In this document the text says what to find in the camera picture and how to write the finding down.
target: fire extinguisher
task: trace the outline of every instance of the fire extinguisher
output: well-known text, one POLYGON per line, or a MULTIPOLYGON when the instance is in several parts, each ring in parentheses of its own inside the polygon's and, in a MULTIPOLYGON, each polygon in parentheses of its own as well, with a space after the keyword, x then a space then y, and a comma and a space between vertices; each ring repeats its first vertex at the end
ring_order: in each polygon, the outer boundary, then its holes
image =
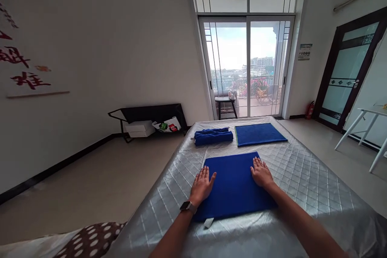
POLYGON ((314 101, 312 101, 307 107, 306 107, 306 113, 305 113, 305 119, 311 119, 314 109, 314 101))

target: door handle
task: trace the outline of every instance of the door handle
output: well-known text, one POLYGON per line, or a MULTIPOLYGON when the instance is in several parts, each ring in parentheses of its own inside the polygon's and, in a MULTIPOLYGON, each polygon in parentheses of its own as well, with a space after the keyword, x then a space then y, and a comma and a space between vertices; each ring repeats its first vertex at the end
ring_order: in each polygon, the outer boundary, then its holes
POLYGON ((356 89, 356 88, 358 87, 359 80, 356 80, 356 81, 354 81, 354 82, 350 82, 350 81, 349 81, 349 82, 347 82, 347 85, 350 85, 350 84, 352 84, 352 83, 354 84, 353 88, 356 89))

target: silver quilted bed cover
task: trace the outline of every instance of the silver quilted bed cover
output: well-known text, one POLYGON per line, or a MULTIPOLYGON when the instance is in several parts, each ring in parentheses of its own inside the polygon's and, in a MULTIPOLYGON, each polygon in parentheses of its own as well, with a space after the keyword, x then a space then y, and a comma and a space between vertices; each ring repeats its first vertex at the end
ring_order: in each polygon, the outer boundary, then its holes
MULTIPOLYGON (((189 197, 206 158, 254 151, 280 188, 351 256, 387 257, 387 221, 273 117, 195 123, 107 256, 147 257, 189 197), (272 123, 289 141, 238 148, 234 126, 258 123, 272 123), (196 147, 191 140, 195 131, 223 127, 234 134, 231 144, 196 147)), ((297 237, 270 210, 214 221, 210 229, 192 223, 182 256, 307 257, 297 237)))

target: white box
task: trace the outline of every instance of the white box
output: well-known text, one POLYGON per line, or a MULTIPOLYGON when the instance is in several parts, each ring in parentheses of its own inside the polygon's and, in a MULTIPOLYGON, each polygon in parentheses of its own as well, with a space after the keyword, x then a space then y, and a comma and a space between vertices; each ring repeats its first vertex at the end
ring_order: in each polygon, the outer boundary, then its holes
POLYGON ((135 121, 125 126, 127 132, 145 132, 149 128, 153 128, 152 121, 135 121))
POLYGON ((146 131, 129 132, 129 136, 131 138, 148 137, 149 135, 153 134, 155 131, 156 131, 155 128, 152 126, 146 129, 146 131))

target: sky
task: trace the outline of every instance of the sky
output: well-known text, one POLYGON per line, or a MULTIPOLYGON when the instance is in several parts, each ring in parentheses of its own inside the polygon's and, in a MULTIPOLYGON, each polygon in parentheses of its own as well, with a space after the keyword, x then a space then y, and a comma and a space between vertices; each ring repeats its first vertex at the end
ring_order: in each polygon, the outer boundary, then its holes
MULTIPOLYGON (((217 27, 211 28, 212 44, 207 42, 210 68, 214 69, 214 58, 216 68, 219 68, 219 60, 222 69, 242 69, 246 64, 246 27, 217 27)), ((276 35, 272 27, 251 28, 251 53, 250 58, 263 58, 275 56, 277 45, 276 35)))

